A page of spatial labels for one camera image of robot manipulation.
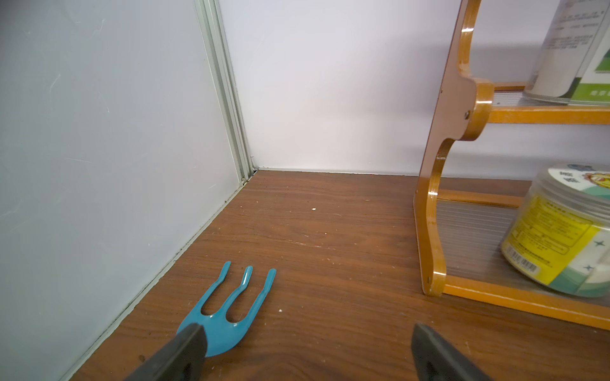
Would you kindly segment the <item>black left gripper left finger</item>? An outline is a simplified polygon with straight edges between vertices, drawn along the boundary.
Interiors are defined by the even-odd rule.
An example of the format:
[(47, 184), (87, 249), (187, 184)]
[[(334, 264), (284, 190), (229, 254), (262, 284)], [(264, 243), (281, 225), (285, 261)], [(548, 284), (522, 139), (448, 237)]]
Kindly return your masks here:
[(199, 380), (207, 336), (201, 325), (191, 324), (125, 378), (125, 381)]

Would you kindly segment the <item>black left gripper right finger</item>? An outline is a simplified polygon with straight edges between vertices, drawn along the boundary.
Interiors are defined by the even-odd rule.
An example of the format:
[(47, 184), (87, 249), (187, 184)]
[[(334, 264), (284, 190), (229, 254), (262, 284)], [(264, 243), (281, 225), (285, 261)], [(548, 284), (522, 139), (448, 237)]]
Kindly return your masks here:
[(411, 337), (411, 352), (419, 380), (491, 380), (428, 325), (415, 324)]

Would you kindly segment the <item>sunflower seed jar yellow label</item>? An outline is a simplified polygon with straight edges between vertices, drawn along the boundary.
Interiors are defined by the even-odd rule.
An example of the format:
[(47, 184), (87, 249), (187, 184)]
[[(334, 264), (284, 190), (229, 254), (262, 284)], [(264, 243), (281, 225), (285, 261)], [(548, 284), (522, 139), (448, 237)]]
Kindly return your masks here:
[(584, 298), (609, 292), (609, 166), (540, 171), (500, 245), (533, 281)]

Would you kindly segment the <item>tall white tin can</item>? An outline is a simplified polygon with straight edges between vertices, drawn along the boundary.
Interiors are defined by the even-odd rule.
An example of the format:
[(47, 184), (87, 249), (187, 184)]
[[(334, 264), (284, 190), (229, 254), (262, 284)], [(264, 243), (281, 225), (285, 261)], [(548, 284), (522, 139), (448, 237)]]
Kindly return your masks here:
[(543, 102), (608, 106), (608, 1), (559, 3), (524, 94)]

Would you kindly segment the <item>wooden three-tier shelf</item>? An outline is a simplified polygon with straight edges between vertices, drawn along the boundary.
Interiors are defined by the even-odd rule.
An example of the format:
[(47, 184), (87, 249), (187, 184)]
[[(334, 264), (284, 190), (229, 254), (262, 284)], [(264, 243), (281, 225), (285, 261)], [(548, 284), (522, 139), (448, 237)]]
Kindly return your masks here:
[(446, 158), (455, 141), (474, 141), (487, 123), (608, 125), (607, 106), (494, 106), (496, 93), (524, 89), (524, 84), (494, 84), (476, 79), (470, 71), (473, 30), (481, 3), (463, 1), (439, 89), (414, 198), (416, 236), (422, 289), (425, 295), (444, 294), (513, 310), (556, 318), (602, 330), (609, 328), (609, 309), (562, 296), (544, 295), (500, 284), (448, 274), (438, 233), (438, 202), (517, 208), (521, 197), (459, 190), (440, 190)]

